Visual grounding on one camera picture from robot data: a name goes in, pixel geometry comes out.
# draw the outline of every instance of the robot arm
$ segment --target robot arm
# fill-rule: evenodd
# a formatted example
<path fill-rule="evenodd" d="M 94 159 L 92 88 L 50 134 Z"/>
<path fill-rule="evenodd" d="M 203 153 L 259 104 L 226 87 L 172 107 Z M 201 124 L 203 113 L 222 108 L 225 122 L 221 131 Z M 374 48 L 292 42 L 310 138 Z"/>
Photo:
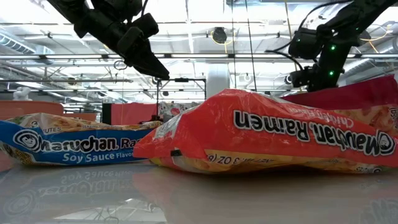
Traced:
<path fill-rule="evenodd" d="M 156 21 L 151 14 L 145 14 L 131 22 L 142 9 L 141 0 L 92 0 L 94 9 L 89 9 L 85 0 L 49 0 L 49 3 L 74 24 L 80 38 L 90 33 L 122 56 L 127 66 L 146 75 L 169 79 L 169 71 L 150 49 L 148 38 L 159 32 Z"/>
<path fill-rule="evenodd" d="M 296 58 L 319 61 L 313 67 L 292 72 L 294 87 L 308 85 L 308 91 L 336 87 L 352 46 L 359 46 L 359 36 L 377 17 L 397 0 L 354 0 L 326 24 L 316 30 L 300 28 L 289 47 Z"/>

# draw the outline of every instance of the red ramen package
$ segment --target red ramen package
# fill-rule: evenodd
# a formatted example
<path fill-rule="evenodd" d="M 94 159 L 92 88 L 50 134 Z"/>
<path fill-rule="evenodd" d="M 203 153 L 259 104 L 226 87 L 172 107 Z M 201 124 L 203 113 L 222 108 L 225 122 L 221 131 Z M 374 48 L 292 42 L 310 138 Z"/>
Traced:
<path fill-rule="evenodd" d="M 393 75 L 389 75 L 340 88 L 290 95 L 284 100 L 332 110 L 388 134 L 398 135 L 397 96 L 398 83 Z"/>
<path fill-rule="evenodd" d="M 333 111 L 224 90 L 152 131 L 135 156 L 199 173 L 282 166 L 377 173 L 398 166 L 397 139 Z"/>

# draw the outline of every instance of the plastic bag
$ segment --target plastic bag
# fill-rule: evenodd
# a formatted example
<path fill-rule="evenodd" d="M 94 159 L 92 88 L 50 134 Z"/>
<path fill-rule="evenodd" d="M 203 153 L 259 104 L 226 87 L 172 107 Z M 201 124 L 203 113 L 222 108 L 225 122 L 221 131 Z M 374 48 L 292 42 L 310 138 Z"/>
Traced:
<path fill-rule="evenodd" d="M 201 173 L 289 165 L 374 173 L 398 165 L 396 142 L 332 111 L 224 90 L 148 134 L 135 155 Z"/>
<path fill-rule="evenodd" d="M 290 95 L 284 100 L 332 110 L 395 136 L 398 134 L 397 96 L 398 83 L 389 75 L 339 88 Z"/>
<path fill-rule="evenodd" d="M 51 114 L 0 121 L 0 150 L 25 165 L 90 165 L 142 160 L 136 143 L 160 122 L 111 126 Z"/>

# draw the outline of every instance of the white table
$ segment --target white table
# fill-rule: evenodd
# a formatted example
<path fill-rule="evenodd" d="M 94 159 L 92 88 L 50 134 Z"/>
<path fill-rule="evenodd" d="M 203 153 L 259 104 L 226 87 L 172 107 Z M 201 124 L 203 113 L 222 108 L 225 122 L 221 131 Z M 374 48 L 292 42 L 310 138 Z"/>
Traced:
<path fill-rule="evenodd" d="M 209 176 L 142 164 L 0 172 L 0 223 L 398 223 L 398 172 Z"/>

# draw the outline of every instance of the maruchan logo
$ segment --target maruchan logo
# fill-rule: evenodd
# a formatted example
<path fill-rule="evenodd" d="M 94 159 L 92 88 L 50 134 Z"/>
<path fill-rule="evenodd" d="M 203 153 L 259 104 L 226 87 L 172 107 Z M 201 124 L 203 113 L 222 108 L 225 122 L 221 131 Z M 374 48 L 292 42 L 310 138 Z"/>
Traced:
<path fill-rule="evenodd" d="M 44 140 L 37 132 L 29 129 L 17 132 L 14 135 L 13 141 L 32 152 L 73 151 L 89 153 L 92 151 L 112 151 L 119 149 L 116 138 L 96 138 L 95 136 L 90 136 L 82 140 L 50 142 Z"/>
<path fill-rule="evenodd" d="M 389 156 L 396 149 L 395 140 L 380 130 L 376 135 L 355 133 L 351 130 L 343 131 L 340 128 L 325 124 L 310 123 L 310 129 L 318 144 L 339 146 L 341 151 L 351 149 L 363 152 L 367 156 Z"/>

